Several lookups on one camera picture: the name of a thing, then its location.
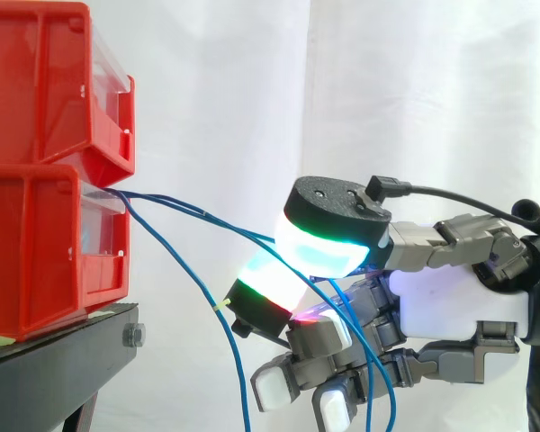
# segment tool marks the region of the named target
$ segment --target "cable connector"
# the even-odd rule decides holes
[[[373,175],[366,187],[366,195],[382,204],[386,198],[398,198],[410,195],[412,184],[401,182],[397,178]]]

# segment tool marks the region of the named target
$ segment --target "black cable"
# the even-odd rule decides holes
[[[413,186],[397,178],[373,175],[364,192],[375,202],[382,204],[386,198],[399,198],[410,194],[439,196],[447,200],[470,205],[504,221],[517,223],[540,235],[540,206],[532,200],[520,200],[512,206],[512,213],[506,213],[484,202],[474,200],[459,193],[436,189],[435,187]]]
[[[530,224],[529,220],[525,220],[517,216],[514,216],[512,214],[506,213],[505,211],[492,207],[491,205],[488,205],[485,202],[474,200],[473,198],[460,195],[459,193],[445,191],[443,189],[437,189],[435,187],[425,187],[425,186],[412,186],[410,193],[439,196],[440,198],[446,198],[447,200],[458,201],[459,203],[470,205],[472,207],[482,210],[483,212],[487,212],[491,214],[492,216],[496,216],[497,218],[501,218],[508,222],[517,223],[518,225],[522,225],[522,226],[526,226]]]
[[[510,214],[492,207],[485,202],[474,200],[473,198],[460,195],[459,193],[436,189],[435,187],[412,185],[409,187],[409,193],[438,196],[440,198],[446,198],[448,200],[470,205],[483,212],[487,212],[492,216],[501,218],[504,221],[516,223],[536,234],[540,234],[540,206],[531,200],[520,200],[516,202],[512,207],[512,214]]]

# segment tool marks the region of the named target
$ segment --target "robotic hand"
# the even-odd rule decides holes
[[[303,177],[284,212],[288,221],[313,236],[368,249],[359,270],[365,278],[345,296],[394,387],[412,387],[423,377],[486,383],[500,374],[500,356],[518,355],[516,337],[540,346],[539,208],[523,200],[515,205],[513,216],[490,212],[528,222],[538,235],[524,238],[517,238],[501,217],[493,215],[464,214],[434,227],[390,223],[391,215],[381,206],[384,198],[411,189],[416,188],[385,177],[373,177],[366,188]],[[308,244],[296,248],[288,238],[281,245],[278,236],[276,244],[283,257],[304,270],[300,258],[308,255]],[[331,250],[312,250],[309,274],[336,273],[329,267],[325,274],[316,274],[316,264]],[[348,266],[342,267],[347,274]],[[258,408],[277,410],[301,391],[315,389],[312,405],[318,430],[346,430],[369,390],[365,352],[356,336],[326,303],[292,316],[266,298],[253,301],[238,282],[228,295],[238,317],[235,331],[247,336],[254,330],[279,340],[286,321],[289,327],[290,351],[262,365],[251,378]],[[346,311],[342,299],[332,300]],[[436,341],[419,352],[395,348],[407,338]],[[373,382],[374,397],[387,393],[376,369]]]

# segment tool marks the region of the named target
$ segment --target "white fingertip pad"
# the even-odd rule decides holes
[[[340,390],[324,391],[320,398],[320,413],[326,432],[344,432],[350,427],[346,399]]]
[[[328,318],[334,324],[334,328],[338,334],[338,338],[342,344],[342,349],[352,346],[352,338],[348,332],[348,327],[344,321],[338,316],[335,310],[328,309],[320,313],[320,316]]]
[[[292,401],[284,373],[279,367],[270,367],[256,377],[256,392],[263,411],[278,410]]]

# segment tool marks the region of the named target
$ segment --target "black metal stand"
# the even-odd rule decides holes
[[[64,422],[62,432],[90,432],[97,397],[98,392],[94,393],[94,396],[74,411]]]
[[[96,394],[137,348],[125,343],[136,304],[28,342],[0,347],[0,432],[87,432]]]

